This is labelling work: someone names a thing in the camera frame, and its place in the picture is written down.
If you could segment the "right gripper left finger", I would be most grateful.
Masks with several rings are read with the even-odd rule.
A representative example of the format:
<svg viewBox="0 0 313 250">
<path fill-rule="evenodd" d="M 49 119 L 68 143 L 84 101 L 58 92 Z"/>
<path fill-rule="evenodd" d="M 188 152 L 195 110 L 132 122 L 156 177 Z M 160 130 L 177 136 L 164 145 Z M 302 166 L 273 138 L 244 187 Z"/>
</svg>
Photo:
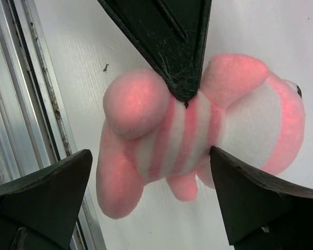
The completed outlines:
<svg viewBox="0 0 313 250">
<path fill-rule="evenodd" d="M 92 159 L 83 149 L 0 185 L 0 249 L 69 249 Z"/>
</svg>

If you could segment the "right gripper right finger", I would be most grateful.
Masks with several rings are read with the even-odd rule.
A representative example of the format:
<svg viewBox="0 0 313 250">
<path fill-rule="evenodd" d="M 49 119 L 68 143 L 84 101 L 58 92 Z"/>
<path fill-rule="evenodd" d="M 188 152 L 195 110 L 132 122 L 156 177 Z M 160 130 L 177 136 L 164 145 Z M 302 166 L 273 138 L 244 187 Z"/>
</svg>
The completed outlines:
<svg viewBox="0 0 313 250">
<path fill-rule="evenodd" d="M 313 189 L 212 147 L 212 177 L 228 242 L 243 250 L 313 249 Z"/>
</svg>

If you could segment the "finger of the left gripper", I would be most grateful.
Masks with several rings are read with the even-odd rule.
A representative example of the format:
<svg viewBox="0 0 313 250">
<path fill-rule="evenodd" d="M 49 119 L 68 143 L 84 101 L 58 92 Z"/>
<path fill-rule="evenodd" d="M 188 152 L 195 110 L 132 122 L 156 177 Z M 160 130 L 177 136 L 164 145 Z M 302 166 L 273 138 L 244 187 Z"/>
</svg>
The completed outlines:
<svg viewBox="0 0 313 250">
<path fill-rule="evenodd" d="M 105 12 L 173 96 L 189 102 L 198 92 L 211 0 L 103 0 Z"/>
</svg>

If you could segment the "pink striped plush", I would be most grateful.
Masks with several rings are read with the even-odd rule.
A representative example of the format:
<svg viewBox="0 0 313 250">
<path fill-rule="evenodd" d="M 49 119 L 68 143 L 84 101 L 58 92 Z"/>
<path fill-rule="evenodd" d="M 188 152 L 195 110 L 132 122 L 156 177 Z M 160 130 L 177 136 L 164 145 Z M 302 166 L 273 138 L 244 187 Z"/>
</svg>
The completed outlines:
<svg viewBox="0 0 313 250">
<path fill-rule="evenodd" d="M 96 190 L 112 219 L 129 215 L 144 187 L 161 179 L 178 200 L 195 200 L 197 179 L 214 186 L 214 146 L 277 175 L 294 161 L 305 131 L 300 87 L 242 54 L 213 56 L 188 104 L 155 71 L 136 69 L 109 85 L 103 109 Z"/>
</svg>

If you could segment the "aluminium mounting rail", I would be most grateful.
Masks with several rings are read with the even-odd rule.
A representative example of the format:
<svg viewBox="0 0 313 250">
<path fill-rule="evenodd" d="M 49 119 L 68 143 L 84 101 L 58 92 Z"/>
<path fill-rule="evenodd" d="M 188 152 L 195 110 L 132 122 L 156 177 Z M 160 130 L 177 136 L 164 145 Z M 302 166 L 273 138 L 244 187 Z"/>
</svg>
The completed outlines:
<svg viewBox="0 0 313 250">
<path fill-rule="evenodd" d="M 0 185 L 78 150 L 34 1 L 0 1 Z M 89 184 L 69 249 L 105 249 Z"/>
</svg>

